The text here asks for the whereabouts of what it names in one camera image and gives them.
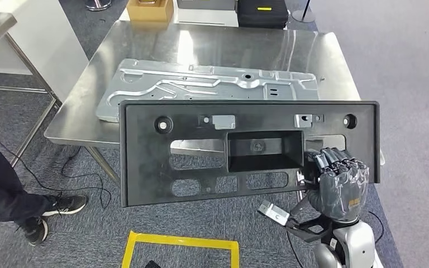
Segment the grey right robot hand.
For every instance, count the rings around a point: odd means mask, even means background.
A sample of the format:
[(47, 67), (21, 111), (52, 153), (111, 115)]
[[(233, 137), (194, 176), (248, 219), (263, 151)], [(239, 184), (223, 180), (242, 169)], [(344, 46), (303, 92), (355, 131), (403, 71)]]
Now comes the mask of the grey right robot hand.
[(336, 147), (309, 149), (305, 160), (310, 205), (335, 221), (355, 220), (365, 204), (369, 167)]

